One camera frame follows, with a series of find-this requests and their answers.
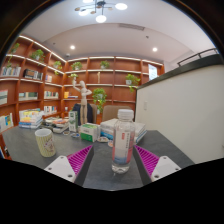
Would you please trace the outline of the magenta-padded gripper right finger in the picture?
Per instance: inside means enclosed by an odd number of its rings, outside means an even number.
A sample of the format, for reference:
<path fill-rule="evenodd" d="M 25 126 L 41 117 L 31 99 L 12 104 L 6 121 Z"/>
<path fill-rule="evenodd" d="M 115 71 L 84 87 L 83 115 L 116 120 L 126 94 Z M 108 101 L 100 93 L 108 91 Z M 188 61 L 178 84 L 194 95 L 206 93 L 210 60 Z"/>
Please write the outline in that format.
<path fill-rule="evenodd" d="M 133 154 L 144 185 L 180 170 L 168 156 L 159 157 L 140 146 L 134 146 Z"/>

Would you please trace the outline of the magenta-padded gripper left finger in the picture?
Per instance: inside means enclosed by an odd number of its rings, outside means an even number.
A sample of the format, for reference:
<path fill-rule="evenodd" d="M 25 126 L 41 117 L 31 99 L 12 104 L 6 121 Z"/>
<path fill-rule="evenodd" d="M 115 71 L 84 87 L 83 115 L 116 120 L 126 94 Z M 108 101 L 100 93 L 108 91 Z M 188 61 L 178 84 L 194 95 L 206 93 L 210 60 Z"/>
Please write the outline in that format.
<path fill-rule="evenodd" d="M 94 147 L 90 145 L 69 156 L 59 156 L 45 168 L 45 171 L 82 186 L 93 155 Z"/>

